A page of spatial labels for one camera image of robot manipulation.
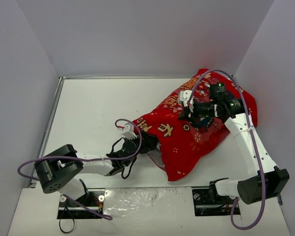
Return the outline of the red printed pillowcase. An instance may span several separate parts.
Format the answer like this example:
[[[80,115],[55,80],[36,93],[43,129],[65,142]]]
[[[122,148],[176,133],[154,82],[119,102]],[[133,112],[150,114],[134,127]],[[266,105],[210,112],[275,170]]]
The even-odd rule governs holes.
[[[140,130],[158,139],[168,181],[187,176],[199,159],[212,152],[229,134],[222,121],[216,118],[203,119],[200,127],[196,128],[178,119],[183,109],[178,101],[179,92],[192,90],[206,71],[206,68],[199,69],[195,76],[165,97],[150,113],[133,120]]]

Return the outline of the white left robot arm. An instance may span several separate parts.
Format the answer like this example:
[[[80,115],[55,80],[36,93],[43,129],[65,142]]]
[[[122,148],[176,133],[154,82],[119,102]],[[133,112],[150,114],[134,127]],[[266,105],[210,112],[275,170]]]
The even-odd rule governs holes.
[[[79,156],[71,144],[64,145],[49,153],[34,164],[39,182],[45,194],[60,192],[71,198],[79,206],[89,200],[89,193],[77,174],[98,174],[110,177],[121,174],[126,167],[132,168],[139,154],[146,154],[157,148],[158,139],[146,132],[134,138],[122,137],[112,145],[110,153],[103,157]]]

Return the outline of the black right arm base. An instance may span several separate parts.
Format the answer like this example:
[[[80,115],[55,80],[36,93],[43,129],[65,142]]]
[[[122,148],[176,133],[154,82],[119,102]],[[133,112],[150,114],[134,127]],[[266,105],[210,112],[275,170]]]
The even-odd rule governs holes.
[[[192,188],[194,214],[196,217],[230,216],[234,200],[229,197],[214,202],[208,187]]]

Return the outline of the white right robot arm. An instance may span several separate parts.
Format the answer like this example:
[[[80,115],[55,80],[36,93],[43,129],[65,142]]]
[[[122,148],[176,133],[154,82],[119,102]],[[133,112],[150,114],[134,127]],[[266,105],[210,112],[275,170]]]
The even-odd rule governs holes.
[[[250,114],[245,113],[244,103],[225,88],[224,83],[209,86],[209,102],[198,102],[190,90],[181,91],[178,100],[183,106],[178,118],[198,128],[205,121],[221,120],[235,139],[244,157],[248,179],[217,179],[209,183],[208,197],[219,203],[225,197],[240,198],[246,204],[277,197],[286,186],[290,175],[272,160],[261,142]]]

